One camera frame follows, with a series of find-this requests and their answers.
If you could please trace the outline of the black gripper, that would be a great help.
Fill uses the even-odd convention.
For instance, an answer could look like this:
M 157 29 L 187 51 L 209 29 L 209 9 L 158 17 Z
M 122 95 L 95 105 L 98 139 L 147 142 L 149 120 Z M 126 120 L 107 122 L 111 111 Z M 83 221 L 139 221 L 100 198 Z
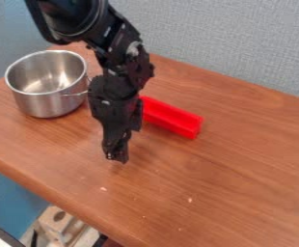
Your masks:
M 141 33 L 130 21 L 108 9 L 103 42 L 95 39 L 95 57 L 102 75 L 91 82 L 88 100 L 94 117 L 103 126 L 102 148 L 108 160 L 130 161 L 131 131 L 142 128 L 143 103 L 139 91 L 155 76 L 155 66 Z

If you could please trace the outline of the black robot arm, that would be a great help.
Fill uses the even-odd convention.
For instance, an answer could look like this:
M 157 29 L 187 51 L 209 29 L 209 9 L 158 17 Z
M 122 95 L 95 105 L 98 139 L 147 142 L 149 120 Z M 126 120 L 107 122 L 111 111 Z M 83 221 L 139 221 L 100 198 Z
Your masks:
M 142 128 L 139 92 L 155 76 L 141 33 L 108 0 L 24 2 L 46 41 L 82 41 L 94 51 L 103 73 L 91 80 L 88 101 L 103 128 L 102 149 L 107 159 L 127 163 L 131 134 Z

